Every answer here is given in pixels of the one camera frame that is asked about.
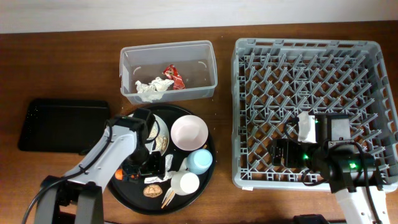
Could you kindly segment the light blue cup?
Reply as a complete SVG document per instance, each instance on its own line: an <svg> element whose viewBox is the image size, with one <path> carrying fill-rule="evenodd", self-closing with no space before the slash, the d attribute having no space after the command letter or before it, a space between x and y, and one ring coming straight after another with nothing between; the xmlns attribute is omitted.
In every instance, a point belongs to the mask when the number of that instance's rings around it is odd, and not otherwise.
<svg viewBox="0 0 398 224"><path fill-rule="evenodd" d="M213 156L211 152L206 149L198 149L190 153L187 157L187 170L196 174L204 174L211 166Z"/></svg>

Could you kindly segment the red snack wrapper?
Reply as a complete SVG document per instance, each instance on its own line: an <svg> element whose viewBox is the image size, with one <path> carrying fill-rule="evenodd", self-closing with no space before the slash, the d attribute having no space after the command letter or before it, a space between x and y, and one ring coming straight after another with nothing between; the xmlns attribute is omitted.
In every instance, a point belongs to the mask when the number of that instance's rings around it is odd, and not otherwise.
<svg viewBox="0 0 398 224"><path fill-rule="evenodd" d="M183 82L182 76L179 74L178 70L174 66L174 64L169 65L166 69L162 72L168 79L174 81L174 90L182 90L185 89L185 84Z"/></svg>

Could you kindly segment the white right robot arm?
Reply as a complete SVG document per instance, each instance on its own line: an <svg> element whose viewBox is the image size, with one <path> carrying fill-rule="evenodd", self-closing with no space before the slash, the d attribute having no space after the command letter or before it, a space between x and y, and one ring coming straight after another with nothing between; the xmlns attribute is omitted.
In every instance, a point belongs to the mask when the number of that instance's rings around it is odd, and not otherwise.
<svg viewBox="0 0 398 224"><path fill-rule="evenodd" d="M320 174L347 223L389 223L381 171L374 156L352 139L348 115L304 111L284 128L290 124L298 126L298 137L271 141L272 165L303 169L302 182L311 172Z"/></svg>

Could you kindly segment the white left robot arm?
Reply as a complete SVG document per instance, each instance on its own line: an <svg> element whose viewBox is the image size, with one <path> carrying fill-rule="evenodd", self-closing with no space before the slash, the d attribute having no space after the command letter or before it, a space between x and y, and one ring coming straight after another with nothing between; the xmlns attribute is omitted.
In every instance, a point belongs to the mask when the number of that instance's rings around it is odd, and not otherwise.
<svg viewBox="0 0 398 224"><path fill-rule="evenodd" d="M157 135L169 131L147 108L107 120L103 136L79 164L62 177L48 176L42 182L22 221L34 210L35 223L104 223L103 192L117 171L123 181L164 177L165 160L153 151L153 129Z"/></svg>

